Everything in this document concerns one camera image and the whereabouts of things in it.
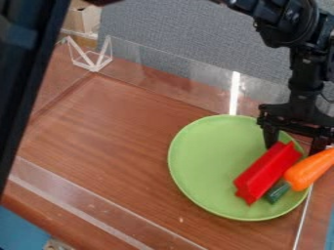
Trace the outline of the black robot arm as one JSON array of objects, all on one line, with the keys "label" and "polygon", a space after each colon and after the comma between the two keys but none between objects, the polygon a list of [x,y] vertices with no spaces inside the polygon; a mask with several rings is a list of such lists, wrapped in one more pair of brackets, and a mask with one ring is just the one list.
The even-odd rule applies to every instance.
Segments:
[{"label": "black robot arm", "polygon": [[[209,1],[253,18],[266,46],[291,49],[291,100],[258,107],[265,144],[278,142],[281,131],[328,136],[334,118],[315,101],[334,82],[334,13],[317,0]],[[69,7],[70,0],[0,0],[0,196]]]}]

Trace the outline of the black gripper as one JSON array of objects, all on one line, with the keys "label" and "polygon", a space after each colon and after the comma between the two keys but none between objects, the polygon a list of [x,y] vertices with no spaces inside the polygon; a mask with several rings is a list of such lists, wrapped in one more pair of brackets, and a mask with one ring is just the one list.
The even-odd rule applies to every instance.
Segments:
[{"label": "black gripper", "polygon": [[334,117],[321,112],[316,98],[292,97],[285,104],[262,104],[258,109],[257,124],[264,127],[268,148],[278,142],[280,130],[313,137],[311,155],[334,143]]}]

